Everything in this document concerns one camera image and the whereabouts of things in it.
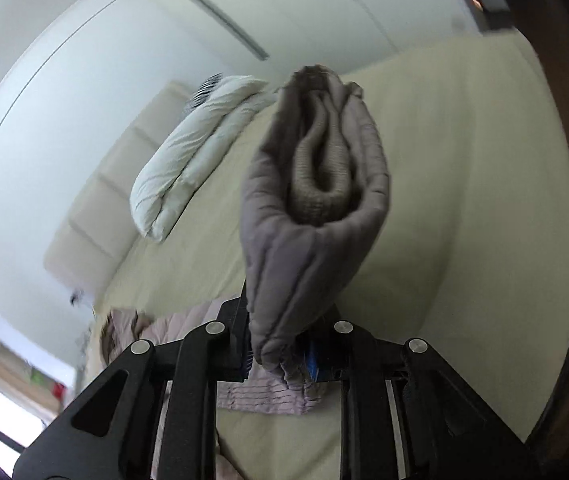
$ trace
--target black metal bracket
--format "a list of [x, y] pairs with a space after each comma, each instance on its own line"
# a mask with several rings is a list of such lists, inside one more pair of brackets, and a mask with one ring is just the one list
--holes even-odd
[[[396, 439], [407, 478], [539, 478], [526, 446], [425, 341], [377, 340], [331, 311], [298, 343], [314, 380], [342, 384], [341, 480], [399, 478]], [[251, 360], [243, 291], [181, 341], [134, 342], [22, 454], [14, 478], [148, 479], [172, 380], [158, 480], [211, 480], [216, 383], [244, 381]]]

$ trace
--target pink blanket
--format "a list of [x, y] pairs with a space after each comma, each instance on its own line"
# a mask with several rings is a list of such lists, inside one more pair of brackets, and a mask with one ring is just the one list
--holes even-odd
[[[103, 326], [100, 345], [102, 364], [106, 367], [131, 343], [147, 339], [154, 345], [161, 345], [184, 338], [194, 328], [215, 320], [222, 303], [230, 298], [218, 298], [192, 307], [186, 312], [153, 319], [130, 308], [114, 308]], [[158, 466], [160, 443], [164, 432], [168, 392], [158, 428], [156, 452], [152, 474]], [[315, 406], [321, 397], [323, 387], [305, 378], [298, 389], [290, 389], [255, 361], [244, 383], [218, 383], [218, 407], [259, 413], [280, 413], [301, 415]], [[216, 478], [218, 480], [239, 480], [240, 475], [233, 466], [219, 454], [216, 457]]]

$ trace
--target upholstered headboard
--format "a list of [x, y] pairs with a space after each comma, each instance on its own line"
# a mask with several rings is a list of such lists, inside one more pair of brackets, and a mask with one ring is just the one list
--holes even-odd
[[44, 256], [71, 290], [100, 296], [138, 236], [129, 195], [140, 170], [182, 117], [191, 92], [171, 81], [141, 111], [74, 200]]

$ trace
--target folded towel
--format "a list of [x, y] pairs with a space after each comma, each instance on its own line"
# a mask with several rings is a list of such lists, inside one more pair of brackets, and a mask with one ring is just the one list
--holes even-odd
[[389, 208], [386, 158], [362, 93], [321, 66], [296, 72], [244, 183], [252, 346], [290, 388], [307, 383], [296, 337], [353, 278]]

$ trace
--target beige bed sheet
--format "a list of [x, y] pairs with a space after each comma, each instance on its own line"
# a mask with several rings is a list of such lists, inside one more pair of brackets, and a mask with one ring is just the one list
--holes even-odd
[[[392, 199], [339, 307], [380, 338], [426, 338], [524, 439], [569, 341], [569, 153], [535, 53], [517, 32], [455, 38], [344, 79], [364, 89]], [[163, 244], [135, 242], [100, 316], [240, 291], [240, 186], [274, 110], [249, 124]], [[335, 388], [301, 417], [220, 410], [218, 429], [247, 479], [338, 478]]]

